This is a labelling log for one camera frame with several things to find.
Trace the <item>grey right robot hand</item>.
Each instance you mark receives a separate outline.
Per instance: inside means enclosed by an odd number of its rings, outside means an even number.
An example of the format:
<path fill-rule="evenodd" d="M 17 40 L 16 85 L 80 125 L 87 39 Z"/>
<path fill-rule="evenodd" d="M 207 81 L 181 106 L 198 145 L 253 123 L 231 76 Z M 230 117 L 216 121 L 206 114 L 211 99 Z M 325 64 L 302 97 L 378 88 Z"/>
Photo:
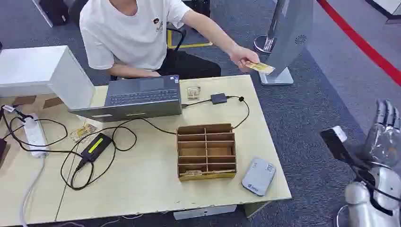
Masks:
<path fill-rule="evenodd" d="M 369 162 L 395 168 L 401 161 L 401 113 L 389 100 L 378 100 L 363 151 Z"/>

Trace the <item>person's left hand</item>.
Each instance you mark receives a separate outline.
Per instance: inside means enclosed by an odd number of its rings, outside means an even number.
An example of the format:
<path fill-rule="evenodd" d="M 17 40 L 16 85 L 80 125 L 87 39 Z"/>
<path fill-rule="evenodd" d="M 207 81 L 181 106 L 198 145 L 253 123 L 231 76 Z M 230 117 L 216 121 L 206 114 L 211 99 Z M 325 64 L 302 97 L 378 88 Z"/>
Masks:
<path fill-rule="evenodd" d="M 229 53 L 230 60 L 238 66 L 240 71 L 244 73 L 250 72 L 250 68 L 246 67 L 246 63 L 253 62 L 253 63 L 259 63 L 260 59 L 259 56 L 256 52 L 244 48 L 239 45 L 234 45 L 234 47 L 231 49 Z"/>

